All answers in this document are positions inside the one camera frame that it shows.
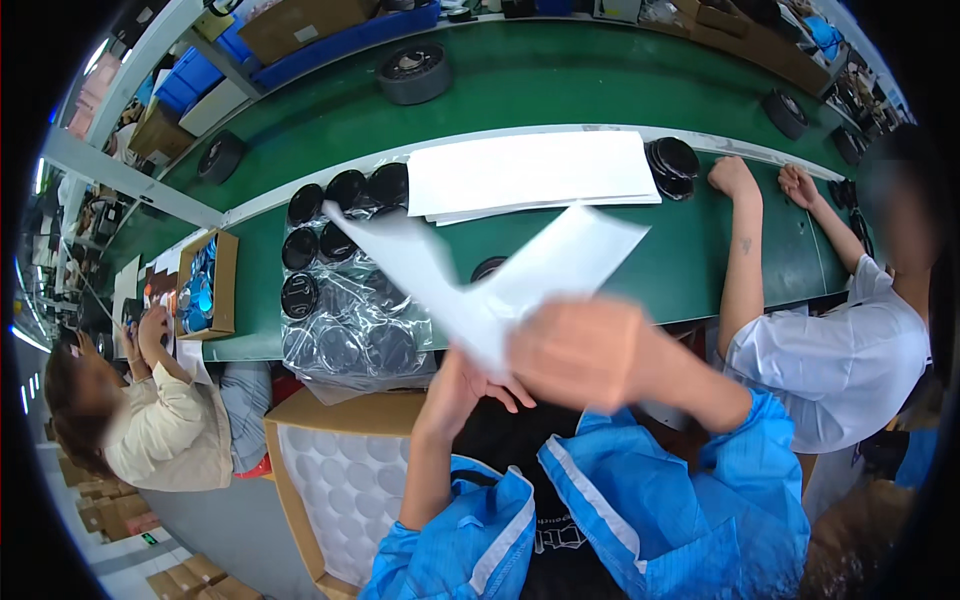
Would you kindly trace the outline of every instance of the gray floor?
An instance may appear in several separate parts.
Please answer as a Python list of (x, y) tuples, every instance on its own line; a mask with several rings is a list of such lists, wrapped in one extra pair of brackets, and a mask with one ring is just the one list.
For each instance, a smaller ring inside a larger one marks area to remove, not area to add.
[(233, 478), (212, 492), (140, 493), (183, 547), (268, 598), (324, 598), (303, 566), (273, 482)]

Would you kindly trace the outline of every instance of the white t-shirt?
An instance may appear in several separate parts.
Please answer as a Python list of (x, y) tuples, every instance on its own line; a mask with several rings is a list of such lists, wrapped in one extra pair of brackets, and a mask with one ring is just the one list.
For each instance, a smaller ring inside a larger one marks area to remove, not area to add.
[(117, 149), (113, 153), (114, 158), (131, 167), (136, 164), (137, 160), (136, 152), (130, 149), (130, 140), (133, 137), (134, 130), (136, 130), (136, 123), (130, 123), (116, 133)]
[(848, 301), (821, 317), (779, 311), (740, 329), (724, 374), (770, 390), (796, 424), (791, 448), (822, 454), (882, 429), (930, 355), (926, 324), (864, 254)]

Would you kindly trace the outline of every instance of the blue jacket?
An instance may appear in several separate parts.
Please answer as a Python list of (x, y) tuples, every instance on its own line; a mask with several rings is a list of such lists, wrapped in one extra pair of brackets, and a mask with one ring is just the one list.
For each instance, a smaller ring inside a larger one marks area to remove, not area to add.
[[(793, 422), (769, 393), (701, 451), (692, 477), (626, 409), (584, 413), (571, 439), (538, 453), (547, 477), (603, 565), (631, 598), (789, 595), (803, 574), (810, 526)], [(516, 598), (534, 547), (533, 487), (454, 456), (450, 505), (421, 532), (394, 523), (380, 543), (369, 598)]]

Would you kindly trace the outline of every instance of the foam tray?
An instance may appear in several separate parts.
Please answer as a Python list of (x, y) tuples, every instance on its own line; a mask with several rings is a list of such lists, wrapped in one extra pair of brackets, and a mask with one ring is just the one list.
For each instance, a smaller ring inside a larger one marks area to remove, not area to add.
[(303, 500), (326, 571), (362, 588), (400, 516), (409, 438), (278, 425), (283, 463)]

